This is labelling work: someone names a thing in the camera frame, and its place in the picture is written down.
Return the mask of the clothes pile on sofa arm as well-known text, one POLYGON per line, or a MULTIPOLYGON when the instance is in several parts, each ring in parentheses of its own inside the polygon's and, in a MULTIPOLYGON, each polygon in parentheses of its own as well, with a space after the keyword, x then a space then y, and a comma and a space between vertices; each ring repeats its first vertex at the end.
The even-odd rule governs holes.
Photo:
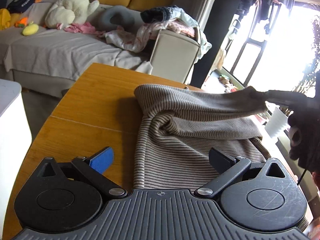
POLYGON ((198 22, 177 6, 156 7, 140 13, 143 24, 136 34, 125 31, 123 27, 106 32, 102 35, 106 43, 123 50, 140 53, 149 40, 156 40, 161 30, 169 30, 177 34, 185 34, 194 38, 200 45, 197 59, 201 59, 211 48, 206 35, 200 29, 198 22))

